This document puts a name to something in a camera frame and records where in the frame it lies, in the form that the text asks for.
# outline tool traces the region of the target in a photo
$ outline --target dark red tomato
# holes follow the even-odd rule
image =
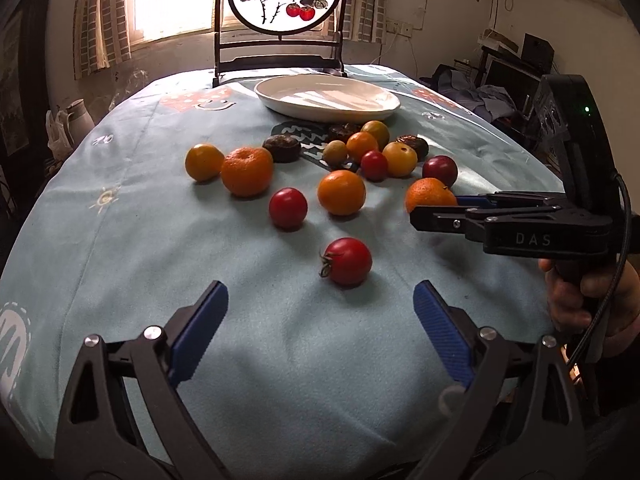
[[[300,6],[298,4],[289,4],[287,6],[287,14],[292,18],[300,15]]]
[[[276,227],[297,229],[305,221],[307,204],[305,196],[293,187],[277,191],[269,200],[269,216]]]
[[[447,187],[458,179],[458,167],[450,156],[436,155],[424,161],[422,178],[437,178]]]
[[[313,7],[302,7],[300,9],[300,18],[304,22],[310,22],[316,15],[316,10]]]
[[[386,179],[389,164],[386,156],[380,152],[371,151],[365,153],[360,159],[360,169],[367,180],[380,182]]]
[[[364,243],[356,238],[339,238],[324,251],[320,276],[339,285],[357,285],[366,279],[372,264]]]

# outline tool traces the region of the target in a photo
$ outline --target painted leaf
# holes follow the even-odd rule
[[[300,0],[304,6],[315,7],[316,9],[326,9],[329,6],[327,0]]]

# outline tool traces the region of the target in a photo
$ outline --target oval frame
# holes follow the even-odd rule
[[[336,7],[338,6],[338,3],[340,2],[340,0],[334,0],[334,2],[329,6],[329,10],[326,12],[324,17],[318,18],[314,22],[311,22],[308,25],[305,25],[305,27],[297,28],[295,30],[279,31],[279,30],[267,30],[266,28],[261,28],[261,27],[257,27],[256,25],[252,25],[251,23],[249,23],[248,20],[246,20],[240,14],[240,12],[238,11],[238,8],[236,7],[236,3],[233,0],[227,0],[227,1],[229,6],[231,7],[231,11],[233,12],[234,16],[238,19],[240,23],[247,26],[251,30],[255,30],[256,32],[260,32],[261,34],[265,34],[268,36],[293,36],[295,34],[301,34],[302,32],[311,30],[312,28],[317,27],[318,25],[320,25],[320,23],[327,20],[329,18],[329,15],[331,15],[331,13],[334,12]]]

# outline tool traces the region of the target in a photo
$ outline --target white plate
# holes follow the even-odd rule
[[[323,74],[265,79],[255,93],[275,112],[318,123],[381,121],[400,107],[398,98],[379,86]]]

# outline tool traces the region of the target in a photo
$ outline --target plastic bag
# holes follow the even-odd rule
[[[51,110],[47,111],[46,126],[47,135],[49,136],[47,146],[51,150],[51,153],[53,153],[53,158],[60,161],[66,160],[73,152],[71,143],[69,143],[69,140],[66,137],[62,119],[62,112],[58,112],[57,116],[54,118]]]
[[[149,81],[149,74],[144,70],[134,70],[127,79],[124,88],[119,88],[109,104],[109,111],[113,110],[121,102],[126,100],[130,95],[142,90]]]

